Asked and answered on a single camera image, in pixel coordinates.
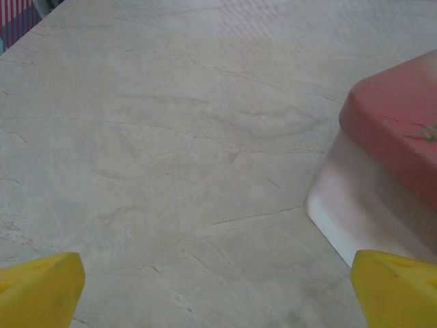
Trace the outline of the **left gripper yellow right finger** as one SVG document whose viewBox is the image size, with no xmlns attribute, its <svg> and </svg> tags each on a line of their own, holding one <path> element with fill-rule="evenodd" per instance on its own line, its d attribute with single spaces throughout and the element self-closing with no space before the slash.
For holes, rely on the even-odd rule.
<svg viewBox="0 0 437 328">
<path fill-rule="evenodd" d="M 436 265 L 360 250 L 351 281 L 369 327 L 436 326 Z"/>
</svg>

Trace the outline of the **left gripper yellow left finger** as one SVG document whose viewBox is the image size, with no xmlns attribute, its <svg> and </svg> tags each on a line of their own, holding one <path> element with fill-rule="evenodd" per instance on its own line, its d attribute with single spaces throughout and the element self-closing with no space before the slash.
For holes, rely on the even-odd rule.
<svg viewBox="0 0 437 328">
<path fill-rule="evenodd" d="M 1 269 L 1 326 L 69 327 L 84 285 L 85 270 L 75 252 Z"/>
</svg>

